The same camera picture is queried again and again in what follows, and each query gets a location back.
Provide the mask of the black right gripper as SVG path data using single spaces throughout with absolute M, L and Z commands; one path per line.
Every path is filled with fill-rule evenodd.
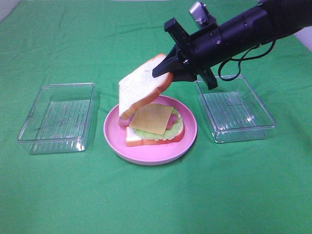
M 172 73 L 174 75 L 173 82 L 194 82 L 197 80 L 197 75 L 200 75 L 208 89 L 216 88 L 217 80 L 208 65 L 207 53 L 211 42 L 209 37 L 213 35 L 214 29 L 199 29 L 190 35 L 175 18 L 167 21 L 164 24 L 164 31 L 170 34 L 175 41 L 175 46 L 166 58 L 153 69 L 153 77 Z

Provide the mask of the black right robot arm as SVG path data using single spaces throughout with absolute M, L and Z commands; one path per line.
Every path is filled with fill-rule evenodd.
M 175 18 L 167 21 L 164 30 L 175 46 L 152 75 L 156 78 L 171 72 L 173 81 L 195 81 L 200 75 L 210 90 L 218 86 L 212 66 L 312 24 L 310 0 L 261 0 L 221 25 L 201 2 L 197 1 L 189 12 L 199 30 L 189 35 Z

